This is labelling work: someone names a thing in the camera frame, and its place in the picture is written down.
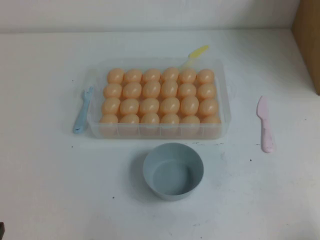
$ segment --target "egg tray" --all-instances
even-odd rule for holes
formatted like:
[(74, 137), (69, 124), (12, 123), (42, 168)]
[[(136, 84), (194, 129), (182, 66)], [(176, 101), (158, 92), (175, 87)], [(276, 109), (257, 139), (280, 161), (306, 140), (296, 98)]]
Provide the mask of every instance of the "egg tray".
[(185, 58), (125, 58), (108, 59), (89, 71), (94, 70), (96, 81), (89, 104), (87, 121), (97, 138), (101, 139), (218, 139), (223, 137), (228, 130), (231, 113), (228, 100), (227, 85), (225, 81), (224, 67), (218, 59), (197, 59), (189, 65), (197, 72), (202, 69), (211, 69), (214, 74), (216, 87), (216, 100), (219, 104), (218, 115), (221, 123), (200, 124), (127, 124), (127, 123), (99, 123), (102, 113), (101, 105), (105, 101), (103, 89), (107, 84), (106, 76), (113, 68), (122, 68), (125, 71), (136, 68), (142, 72), (157, 68), (163, 72), (166, 68), (179, 68)]

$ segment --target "bowl rim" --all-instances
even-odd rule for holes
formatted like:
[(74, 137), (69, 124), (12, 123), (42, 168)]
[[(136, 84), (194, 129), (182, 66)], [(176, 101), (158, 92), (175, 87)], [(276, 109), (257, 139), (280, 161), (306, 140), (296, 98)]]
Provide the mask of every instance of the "bowl rim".
[[(165, 194), (165, 193), (159, 192), (159, 191), (155, 190), (153, 187), (151, 187), (151, 185), (149, 184), (149, 182), (148, 182), (147, 179), (146, 179), (146, 176), (145, 176), (145, 166), (146, 166), (146, 164), (145, 164), (145, 163), (146, 163), (147, 157), (148, 157), (151, 153), (155, 152), (157, 149), (162, 148), (162, 147), (165, 146), (165, 145), (177, 145), (177, 146), (186, 147), (187, 149), (193, 151), (193, 152), (198, 156), (198, 159), (200, 160), (201, 168), (202, 168), (201, 178), (200, 178), (199, 182), (198, 182), (192, 189), (190, 189), (190, 190), (187, 191), (187, 192), (184, 192), (184, 193), (182, 193), (182, 194), (175, 194), (175, 195)], [(178, 196), (183, 196), (183, 195), (185, 195), (185, 194), (190, 193), (190, 192), (193, 191), (196, 187), (199, 186), (199, 184), (201, 183), (201, 181), (202, 181), (202, 179), (204, 178), (204, 175), (205, 175), (205, 166), (204, 166), (204, 162), (202, 161), (200, 155), (199, 155), (199, 154), (197, 153), (197, 151), (194, 150), (192, 147), (190, 147), (190, 146), (188, 146), (188, 145), (186, 145), (186, 144), (178, 143), (178, 142), (167, 142), (167, 143), (161, 144), (161, 145), (159, 145), (159, 146), (156, 146), (155, 148), (153, 148), (153, 149), (145, 156), (144, 161), (143, 161), (143, 166), (142, 166), (142, 174), (143, 174), (143, 179), (144, 179), (145, 183), (146, 183), (146, 184), (148, 185), (148, 187), (149, 187), (150, 189), (152, 189), (152, 191), (154, 191), (155, 193), (157, 193), (157, 194), (159, 194), (159, 195), (163, 195), (163, 196), (168, 196), (168, 197), (178, 197)]]

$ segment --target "cardboard box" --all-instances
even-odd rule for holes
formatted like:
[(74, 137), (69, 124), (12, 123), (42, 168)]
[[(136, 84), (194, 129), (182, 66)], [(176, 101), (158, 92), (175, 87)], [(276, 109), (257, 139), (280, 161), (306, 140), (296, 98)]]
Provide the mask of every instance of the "cardboard box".
[(320, 0), (301, 0), (292, 33), (320, 95)]

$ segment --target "white table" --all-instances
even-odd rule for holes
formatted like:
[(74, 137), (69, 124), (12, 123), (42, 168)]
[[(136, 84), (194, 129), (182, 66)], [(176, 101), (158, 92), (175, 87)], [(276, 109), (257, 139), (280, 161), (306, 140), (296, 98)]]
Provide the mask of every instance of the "white table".
[[(145, 188), (141, 164), (163, 140), (72, 134), (86, 70), (108, 57), (207, 52), (225, 64), (225, 138), (176, 141), (205, 174), (187, 199)], [(286, 240), (320, 236), (320, 97), (291, 32), (217, 30), (0, 35), (0, 221), (4, 240)], [(261, 151), (269, 97), (277, 151)]]

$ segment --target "plastic bowl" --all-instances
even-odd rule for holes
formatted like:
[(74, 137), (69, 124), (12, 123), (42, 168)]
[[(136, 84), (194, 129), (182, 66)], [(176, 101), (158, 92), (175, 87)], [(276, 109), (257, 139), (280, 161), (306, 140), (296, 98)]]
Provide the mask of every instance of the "plastic bowl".
[(166, 143), (153, 149), (143, 163), (143, 177), (161, 199), (176, 201), (189, 196), (204, 175), (204, 165), (191, 147)]

